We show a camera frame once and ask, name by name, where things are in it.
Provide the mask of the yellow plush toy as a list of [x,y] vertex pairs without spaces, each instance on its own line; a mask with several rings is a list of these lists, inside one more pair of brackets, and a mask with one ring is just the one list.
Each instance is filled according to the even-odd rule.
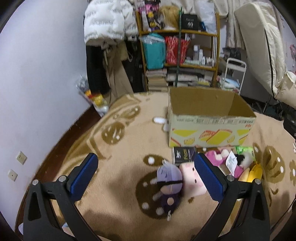
[[254,164],[250,169],[247,168],[239,177],[238,181],[251,183],[255,179],[261,180],[263,175],[263,169],[260,164]]

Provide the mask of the white-haired blindfolded plush doll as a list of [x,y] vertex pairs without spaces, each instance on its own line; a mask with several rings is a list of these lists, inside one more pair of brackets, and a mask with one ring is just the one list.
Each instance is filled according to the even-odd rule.
[[161,205],[166,214],[167,221],[180,205],[183,176],[180,169],[163,159],[157,170],[157,185],[162,193]]

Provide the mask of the black white plush toy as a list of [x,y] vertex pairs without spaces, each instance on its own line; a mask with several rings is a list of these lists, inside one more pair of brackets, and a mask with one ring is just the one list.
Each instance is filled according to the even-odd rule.
[[254,156],[249,152],[244,152],[242,154],[235,154],[237,159],[237,165],[244,170],[249,168],[251,163],[254,161]]

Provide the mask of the pink cube plush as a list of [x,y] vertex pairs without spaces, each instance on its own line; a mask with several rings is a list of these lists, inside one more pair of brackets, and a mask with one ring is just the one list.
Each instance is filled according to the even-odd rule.
[[183,176],[184,197],[192,198],[207,192],[207,188],[203,184],[203,181],[194,166],[194,162],[182,163],[179,166],[179,169]]

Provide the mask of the pink white plush toy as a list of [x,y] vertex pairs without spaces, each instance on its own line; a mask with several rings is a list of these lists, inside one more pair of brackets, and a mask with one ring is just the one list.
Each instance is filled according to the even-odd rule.
[[209,150],[205,152],[205,156],[212,163],[212,165],[219,167],[225,175],[229,175],[230,171],[226,166],[226,160],[231,151],[228,149]]

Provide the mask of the green snack packet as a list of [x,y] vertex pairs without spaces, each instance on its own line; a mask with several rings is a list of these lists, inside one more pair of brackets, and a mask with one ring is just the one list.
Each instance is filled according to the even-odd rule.
[[244,155],[247,153],[252,158],[253,161],[256,160],[253,147],[236,146],[235,150],[236,150],[236,154]]

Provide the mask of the white rolling cart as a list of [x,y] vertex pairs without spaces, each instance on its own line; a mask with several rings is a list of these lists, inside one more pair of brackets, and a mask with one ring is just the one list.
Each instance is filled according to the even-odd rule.
[[228,58],[225,64],[225,72],[221,75],[220,86],[223,90],[228,90],[241,94],[247,64],[239,59]]

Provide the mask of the stack of books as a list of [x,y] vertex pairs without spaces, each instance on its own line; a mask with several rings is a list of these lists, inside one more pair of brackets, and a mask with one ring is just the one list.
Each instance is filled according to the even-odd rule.
[[147,87],[149,91],[167,92],[167,70],[166,68],[158,70],[147,70]]

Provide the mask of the beige hanging coat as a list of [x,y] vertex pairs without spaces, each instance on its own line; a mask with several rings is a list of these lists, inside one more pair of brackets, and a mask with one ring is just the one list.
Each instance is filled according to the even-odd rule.
[[128,60],[128,52],[125,42],[110,46],[104,50],[103,66],[106,71],[110,90],[103,95],[109,106],[125,94],[133,93],[132,86],[122,64]]

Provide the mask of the white curtain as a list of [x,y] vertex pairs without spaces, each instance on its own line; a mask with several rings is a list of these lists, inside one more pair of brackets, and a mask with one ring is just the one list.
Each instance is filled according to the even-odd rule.
[[218,13],[220,18],[227,19],[227,34],[226,46],[230,48],[240,48],[245,50],[245,44],[240,32],[239,23],[236,20],[234,12],[243,5],[253,1],[181,1],[181,5],[187,12],[199,15],[199,10],[203,4],[211,4],[215,13]]

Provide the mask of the cream folded mattress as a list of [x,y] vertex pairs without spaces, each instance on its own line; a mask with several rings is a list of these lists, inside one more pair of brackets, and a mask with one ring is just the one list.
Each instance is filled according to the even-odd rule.
[[255,1],[241,6],[234,15],[252,74],[275,99],[295,108],[295,74],[287,70],[273,7]]

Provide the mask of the black box with 40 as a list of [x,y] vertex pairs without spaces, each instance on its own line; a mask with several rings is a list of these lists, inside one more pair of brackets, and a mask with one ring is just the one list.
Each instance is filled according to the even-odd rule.
[[199,20],[197,15],[182,14],[181,15],[181,29],[184,30],[199,30]]

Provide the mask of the white puffer jacket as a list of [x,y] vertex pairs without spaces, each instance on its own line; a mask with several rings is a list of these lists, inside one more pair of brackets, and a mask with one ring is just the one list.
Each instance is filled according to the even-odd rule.
[[138,35],[132,1],[90,1],[84,13],[84,42],[106,48]]

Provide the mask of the colourful anime bag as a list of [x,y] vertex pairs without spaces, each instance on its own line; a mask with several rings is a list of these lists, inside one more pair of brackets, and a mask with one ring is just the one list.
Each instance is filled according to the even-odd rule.
[[144,31],[152,32],[161,29],[160,3],[161,1],[138,1],[138,11],[142,18]]

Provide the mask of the white wall outlet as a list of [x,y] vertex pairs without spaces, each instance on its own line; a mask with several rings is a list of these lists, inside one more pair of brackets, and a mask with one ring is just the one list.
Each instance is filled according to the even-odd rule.
[[17,177],[18,177],[18,174],[14,170],[10,169],[8,171],[8,178],[10,178],[10,180],[15,182]]
[[27,156],[22,151],[19,151],[16,156],[16,160],[23,165],[27,160]]

